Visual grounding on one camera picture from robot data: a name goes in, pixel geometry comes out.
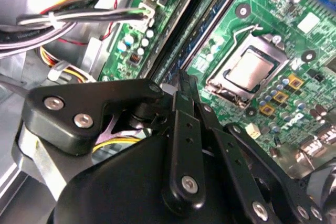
white label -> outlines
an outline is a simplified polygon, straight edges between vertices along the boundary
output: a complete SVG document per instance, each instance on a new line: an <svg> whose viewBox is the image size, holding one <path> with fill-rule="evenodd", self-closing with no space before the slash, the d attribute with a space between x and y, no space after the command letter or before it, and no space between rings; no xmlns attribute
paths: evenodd
<svg viewBox="0 0 336 224"><path fill-rule="evenodd" d="M314 13L308 13L307 16L300 22L298 28L305 34L309 33L318 23L320 22L319 17Z"/></svg>

white wire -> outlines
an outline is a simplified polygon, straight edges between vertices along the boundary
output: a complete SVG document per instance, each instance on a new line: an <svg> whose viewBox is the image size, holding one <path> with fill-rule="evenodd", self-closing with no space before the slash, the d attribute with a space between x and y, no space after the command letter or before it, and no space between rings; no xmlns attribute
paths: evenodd
<svg viewBox="0 0 336 224"><path fill-rule="evenodd" d="M78 13L71 13L71 14L63 14L63 15L54 15L52 18L48 17L41 17L41 18L28 18L26 20L21 20L18 22L18 25L31 25L34 23L50 23L51 20L58 21L63 19L70 19L70 18L82 18L82 17L99 17L104 15L111 15L111 14L117 14L117 13L123 13L123 12L135 12L143 10L141 8L123 8L123 9L116 9L116 10L107 10L107 11L101 11L101 12L78 12Z"/></svg>

cable bundle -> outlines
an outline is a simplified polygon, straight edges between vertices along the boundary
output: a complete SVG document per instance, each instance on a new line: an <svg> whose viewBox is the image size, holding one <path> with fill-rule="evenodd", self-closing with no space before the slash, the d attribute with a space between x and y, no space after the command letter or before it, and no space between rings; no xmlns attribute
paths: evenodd
<svg viewBox="0 0 336 224"><path fill-rule="evenodd" d="M0 32L2 37L0 59L41 47L58 39L72 30L78 22L110 22L110 30L112 22L146 18L146 11L139 8L121 10L78 8L81 6L78 3L83 1L87 0L60 0L39 15L18 17L18 25L11 29L23 31L22 35Z"/></svg>

black metal bracket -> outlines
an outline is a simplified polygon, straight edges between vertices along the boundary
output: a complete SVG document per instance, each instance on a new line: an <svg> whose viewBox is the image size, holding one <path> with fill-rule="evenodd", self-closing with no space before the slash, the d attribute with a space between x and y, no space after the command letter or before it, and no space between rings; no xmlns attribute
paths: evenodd
<svg viewBox="0 0 336 224"><path fill-rule="evenodd" d="M146 79L43 87L27 95L22 119L36 136L63 152L82 155L92 151L105 115L121 113L141 102L152 103L162 96L162 90ZM47 108L45 101L50 97L60 99L64 106ZM74 118L78 114L89 115L92 126L76 126Z"/></svg>

green circuit board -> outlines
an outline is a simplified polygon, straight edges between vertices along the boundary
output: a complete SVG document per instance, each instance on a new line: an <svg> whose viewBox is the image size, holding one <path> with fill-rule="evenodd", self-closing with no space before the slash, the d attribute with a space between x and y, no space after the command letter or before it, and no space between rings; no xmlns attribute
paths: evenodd
<svg viewBox="0 0 336 224"><path fill-rule="evenodd" d="M140 72L145 72L155 60L189 1L166 0L165 3L160 4L158 0L132 0L131 7L142 7L141 4L144 3L152 8L155 14L147 24L140 28L132 23L120 26L115 40L108 48L109 57L99 80L139 78ZM150 37L146 34L147 30L153 31ZM132 37L131 44L125 41L127 36Z"/></svg>
<svg viewBox="0 0 336 224"><path fill-rule="evenodd" d="M241 4L249 6L250 13L241 13L243 15L239 17L236 10ZM257 24L262 30L249 30L237 35L238 45L250 32L254 36L278 35L285 46L288 62L249 102L248 107L242 109L211 93L206 88L206 80L233 46L234 32ZM211 46L218 38L221 38L221 44L209 57ZM310 55L308 62L303 61L303 55L308 54L313 56ZM221 124L255 124L261 131L256 141L267 151L275 145L275 136L298 147L307 136L316 134L321 121L318 122L310 110L317 104L326 110L336 106L335 61L335 13L315 0L300 0L295 4L288 0L235 0L197 51L187 72L197 76L201 98L215 109ZM283 79L294 81L295 88L282 82ZM285 99L276 101L271 94L274 90ZM272 98L265 101L268 95ZM271 108L267 114L262 113L265 106ZM247 113L250 108L256 112ZM290 116L289 122L282 117L284 112ZM270 129L272 123L279 130L273 132Z"/></svg>

